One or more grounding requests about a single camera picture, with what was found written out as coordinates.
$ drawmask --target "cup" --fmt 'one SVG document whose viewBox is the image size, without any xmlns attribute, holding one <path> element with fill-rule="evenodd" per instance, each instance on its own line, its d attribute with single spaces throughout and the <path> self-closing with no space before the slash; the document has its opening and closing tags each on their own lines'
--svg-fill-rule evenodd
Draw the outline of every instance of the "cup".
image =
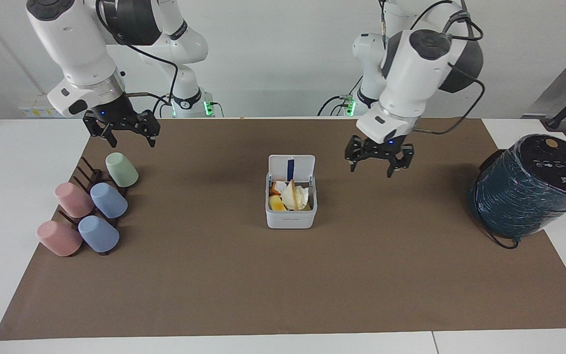
<svg viewBox="0 0 566 354">
<path fill-rule="evenodd" d="M 139 172 L 121 152 L 106 156 L 106 169 L 121 188 L 130 187 L 139 179 Z"/>
<path fill-rule="evenodd" d="M 61 257 L 74 254 L 83 244 L 80 233 L 57 221 L 43 222 L 36 230 L 36 235 L 43 246 Z"/>
<path fill-rule="evenodd" d="M 70 182 L 63 183 L 54 192 L 60 206 L 70 217 L 85 217 L 95 208 L 93 200 L 85 190 Z"/>
<path fill-rule="evenodd" d="M 78 231 L 85 242 L 97 253 L 106 253 L 119 242 L 119 231 L 108 221 L 95 215 L 85 217 L 78 224 Z"/>
<path fill-rule="evenodd" d="M 90 197 L 95 206 L 108 219 L 122 216 L 128 209 L 128 201 L 119 192 L 106 183 L 99 183 L 90 190 Z"/>
</svg>

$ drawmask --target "brown paper mat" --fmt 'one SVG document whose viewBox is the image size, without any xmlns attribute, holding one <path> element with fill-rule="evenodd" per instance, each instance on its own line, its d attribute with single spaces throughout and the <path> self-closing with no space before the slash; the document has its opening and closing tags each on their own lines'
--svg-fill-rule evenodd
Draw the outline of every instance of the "brown paper mat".
<svg viewBox="0 0 566 354">
<path fill-rule="evenodd" d="M 506 251 L 467 211 L 496 150 L 480 121 L 412 134 L 412 167 L 390 180 L 379 160 L 349 172 L 352 134 L 352 120 L 278 119 L 166 120 L 154 149 L 119 134 L 141 179 L 118 248 L 39 246 L 0 340 L 566 327 L 566 268 L 547 235 Z M 102 168 L 110 152 L 91 139 L 84 156 Z M 270 154 L 316 155 L 312 229 L 267 228 Z"/>
</svg>

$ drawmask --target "white plastic box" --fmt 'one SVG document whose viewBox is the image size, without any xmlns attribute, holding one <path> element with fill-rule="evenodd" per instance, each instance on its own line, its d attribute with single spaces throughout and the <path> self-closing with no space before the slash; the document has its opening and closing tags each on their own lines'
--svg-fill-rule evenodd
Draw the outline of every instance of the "white plastic box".
<svg viewBox="0 0 566 354">
<path fill-rule="evenodd" d="M 265 216 L 271 229 L 308 229 L 314 223 L 318 209 L 316 180 L 314 179 L 314 155 L 271 155 L 268 159 L 268 175 L 265 177 Z M 294 180 L 310 189 L 310 211 L 273 211 L 270 209 L 270 186 L 274 181 Z"/>
</svg>

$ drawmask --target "white robotic arm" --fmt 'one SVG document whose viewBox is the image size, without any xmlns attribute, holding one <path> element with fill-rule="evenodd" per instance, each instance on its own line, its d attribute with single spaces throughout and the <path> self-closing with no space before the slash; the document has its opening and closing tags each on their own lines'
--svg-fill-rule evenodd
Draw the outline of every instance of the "white robotic arm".
<svg viewBox="0 0 566 354">
<path fill-rule="evenodd" d="M 395 170 L 409 167 L 414 154 L 411 144 L 402 145 L 436 90 L 458 92 L 477 78 L 483 64 L 477 38 L 472 36 L 470 15 L 460 4 L 433 0 L 393 0 L 387 2 L 386 34 L 361 34 L 353 54 L 364 68 L 357 92 L 357 107 L 368 111 L 357 127 L 368 139 L 353 136 L 346 159 L 355 170 L 357 162 L 375 157 L 388 159 Z M 438 29 L 409 30 L 414 15 Z"/>
<path fill-rule="evenodd" d="M 128 45 L 166 73 L 178 117 L 208 114 L 196 76 L 185 63 L 202 61 L 206 40 L 182 17 L 177 0 L 28 0 L 34 31 L 65 78 L 48 99 L 65 117 L 81 112 L 92 136 L 114 147 L 112 130 L 132 130 L 154 146 L 160 126 L 149 110 L 137 114 L 106 44 Z"/>
</svg>

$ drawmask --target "orange object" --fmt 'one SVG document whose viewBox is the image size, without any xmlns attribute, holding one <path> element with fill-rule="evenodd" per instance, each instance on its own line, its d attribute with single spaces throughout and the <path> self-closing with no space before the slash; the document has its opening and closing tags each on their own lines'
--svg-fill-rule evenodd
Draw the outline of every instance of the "orange object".
<svg viewBox="0 0 566 354">
<path fill-rule="evenodd" d="M 285 208 L 285 204 L 283 204 L 281 196 L 279 195 L 270 196 L 269 204 L 270 209 L 272 209 L 273 211 L 287 211 L 287 208 Z"/>
<path fill-rule="evenodd" d="M 281 193 L 279 193 L 279 191 L 277 191 L 277 189 L 274 188 L 274 186 L 275 186 L 274 183 L 270 186 L 270 197 L 273 195 L 281 195 Z"/>
</svg>

